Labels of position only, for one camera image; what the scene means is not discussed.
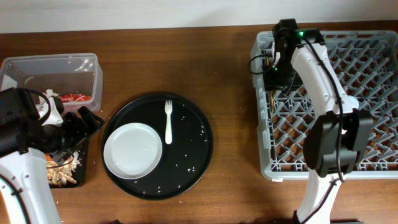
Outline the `wooden chopstick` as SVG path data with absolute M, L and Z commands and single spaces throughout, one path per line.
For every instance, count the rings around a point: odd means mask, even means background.
M 270 67 L 271 65 L 271 58 L 269 56 L 266 57 L 266 65 Z M 269 91 L 269 98 L 270 98 L 270 106 L 271 106 L 271 113 L 274 113 L 275 106 L 274 106 L 274 90 Z

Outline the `rice and food scraps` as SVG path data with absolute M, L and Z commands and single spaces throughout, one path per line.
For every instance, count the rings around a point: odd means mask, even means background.
M 78 185 L 77 168 L 81 166 L 79 153 L 75 151 L 62 165 L 58 165 L 49 154 L 45 155 L 47 180 L 49 186 L 62 188 L 68 185 Z

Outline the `red snack wrapper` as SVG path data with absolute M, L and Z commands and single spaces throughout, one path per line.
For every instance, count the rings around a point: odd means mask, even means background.
M 86 102 L 91 100 L 90 96 L 86 96 L 84 94 L 79 94 L 79 93 L 66 94 L 59 96 L 59 98 L 61 99 L 62 103 Z

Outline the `white tissue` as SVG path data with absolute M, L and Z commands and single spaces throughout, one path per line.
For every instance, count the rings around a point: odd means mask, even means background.
M 40 104 L 43 104 L 46 99 L 49 99 L 50 97 L 59 97 L 58 93 L 55 93 L 53 90 L 48 89 L 44 93 L 42 93 L 44 96 L 39 95 L 39 102 Z

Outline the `white dinner plate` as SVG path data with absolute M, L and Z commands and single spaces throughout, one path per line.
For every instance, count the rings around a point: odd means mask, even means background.
M 111 132 L 103 148 L 103 159 L 116 177 L 139 179 L 157 167 L 162 150 L 161 138 L 152 127 L 129 123 Z

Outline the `white plastic fork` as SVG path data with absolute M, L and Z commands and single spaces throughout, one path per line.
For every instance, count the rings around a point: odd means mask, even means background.
M 172 114 L 172 101 L 167 100 L 165 102 L 165 114 L 166 114 L 166 128 L 165 128 L 165 143 L 172 143 L 172 122 L 171 122 L 171 114 Z

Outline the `light blue cup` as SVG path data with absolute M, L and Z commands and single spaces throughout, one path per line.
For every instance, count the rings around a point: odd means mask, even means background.
M 348 99 L 350 100 L 352 108 L 358 110 L 359 109 L 359 101 L 354 96 L 348 96 Z

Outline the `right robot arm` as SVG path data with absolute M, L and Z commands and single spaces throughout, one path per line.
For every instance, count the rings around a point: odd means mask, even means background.
M 283 19 L 272 35 L 272 62 L 262 68 L 266 90 L 289 91 L 299 78 L 315 113 L 303 144 L 307 188 L 292 221 L 329 223 L 340 186 L 364 157 L 373 117 L 341 86 L 318 29 L 299 29 L 295 19 Z

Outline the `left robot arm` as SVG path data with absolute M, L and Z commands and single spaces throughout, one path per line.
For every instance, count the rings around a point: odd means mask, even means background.
M 64 165 L 103 125 L 86 106 L 64 112 L 55 95 L 26 88 L 1 91 L 1 195 L 11 223 L 61 222 L 45 157 Z

